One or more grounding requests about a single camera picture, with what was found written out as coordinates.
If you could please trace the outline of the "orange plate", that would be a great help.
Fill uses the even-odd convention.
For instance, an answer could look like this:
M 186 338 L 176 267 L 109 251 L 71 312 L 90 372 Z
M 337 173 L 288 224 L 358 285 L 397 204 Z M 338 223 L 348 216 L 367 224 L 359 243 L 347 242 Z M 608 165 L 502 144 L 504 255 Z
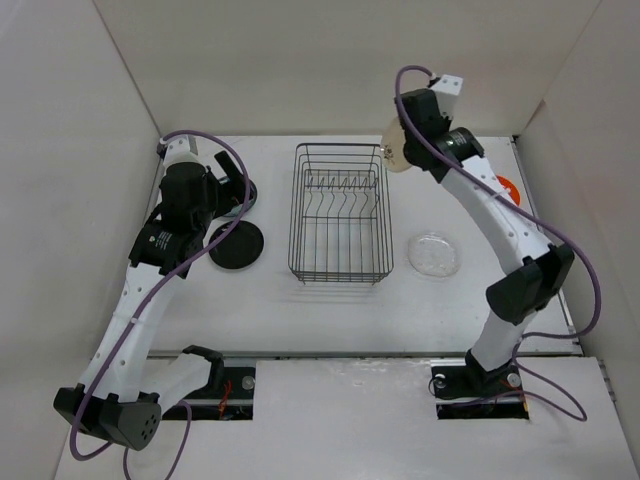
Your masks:
M 498 180 L 500 185 L 503 187 L 503 189 L 508 193 L 508 195 L 511 198 L 511 200 L 513 201 L 513 203 L 516 206 L 520 206 L 521 205 L 521 193 L 520 193 L 518 187 L 510 179 L 508 179 L 507 177 L 504 177 L 502 175 L 497 175 L 496 179 Z

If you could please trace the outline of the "cream patterned plate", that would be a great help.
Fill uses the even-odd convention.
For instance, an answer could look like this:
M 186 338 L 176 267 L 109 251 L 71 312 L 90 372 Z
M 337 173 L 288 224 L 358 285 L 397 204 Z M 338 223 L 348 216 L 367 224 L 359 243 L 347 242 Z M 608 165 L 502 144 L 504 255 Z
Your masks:
M 412 167 L 405 158 L 404 145 L 404 131 L 399 118 L 395 117 L 385 129 L 380 142 L 382 161 L 390 172 L 400 173 Z

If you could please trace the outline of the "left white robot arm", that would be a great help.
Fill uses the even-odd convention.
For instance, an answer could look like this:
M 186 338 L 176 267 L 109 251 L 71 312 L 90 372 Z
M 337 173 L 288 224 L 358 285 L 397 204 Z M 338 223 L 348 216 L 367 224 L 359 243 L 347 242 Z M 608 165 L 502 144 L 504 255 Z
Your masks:
M 134 242 L 105 335 L 77 384 L 60 388 L 53 401 L 80 433 L 140 451 L 167 410 L 195 391 L 210 397 L 223 387 L 222 354 L 195 345 L 164 370 L 143 375 L 164 313 L 193 256 L 202 253 L 211 222 L 241 208 L 246 198 L 243 169 L 226 151 L 214 158 L 224 180 L 193 154 L 164 159 L 161 201 Z

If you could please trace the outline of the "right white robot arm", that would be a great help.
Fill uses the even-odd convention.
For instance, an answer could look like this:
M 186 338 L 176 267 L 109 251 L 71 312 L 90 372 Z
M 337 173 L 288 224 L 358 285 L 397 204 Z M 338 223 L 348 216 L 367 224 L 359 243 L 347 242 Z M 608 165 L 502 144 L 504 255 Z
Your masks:
M 473 393 L 494 387 L 514 346 L 539 311 L 558 293 L 574 261 L 523 216 L 494 175 L 481 144 L 466 128 L 452 128 L 436 93 L 422 88 L 401 95 L 400 125 L 408 163 L 429 172 L 456 198 L 483 233 L 504 273 L 485 296 L 489 316 L 465 355 L 462 381 Z

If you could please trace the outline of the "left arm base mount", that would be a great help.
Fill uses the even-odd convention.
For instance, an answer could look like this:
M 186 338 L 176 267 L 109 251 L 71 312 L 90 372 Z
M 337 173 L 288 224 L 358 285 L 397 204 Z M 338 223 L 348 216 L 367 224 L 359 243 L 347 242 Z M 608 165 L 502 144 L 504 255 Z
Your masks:
M 193 421 L 250 421 L 255 387 L 256 363 L 231 359 L 225 362 L 221 380 L 191 392 L 185 400 Z

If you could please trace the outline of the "clear glass plate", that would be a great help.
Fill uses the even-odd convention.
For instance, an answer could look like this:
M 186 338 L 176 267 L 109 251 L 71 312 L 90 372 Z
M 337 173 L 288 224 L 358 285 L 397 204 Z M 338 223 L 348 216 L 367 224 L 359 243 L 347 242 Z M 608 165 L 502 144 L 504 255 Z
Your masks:
M 407 260 L 423 276 L 447 278 L 455 275 L 461 264 L 456 244 L 439 232 L 423 232 L 407 243 Z

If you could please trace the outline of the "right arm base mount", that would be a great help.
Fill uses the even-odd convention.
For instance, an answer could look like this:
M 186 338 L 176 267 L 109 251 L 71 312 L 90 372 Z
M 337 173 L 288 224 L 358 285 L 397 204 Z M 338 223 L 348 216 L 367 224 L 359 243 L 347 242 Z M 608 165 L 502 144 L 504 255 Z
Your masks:
M 472 371 L 461 359 L 434 360 L 430 372 L 428 388 L 439 420 L 529 419 L 522 379 L 514 365 L 480 384 L 474 383 Z

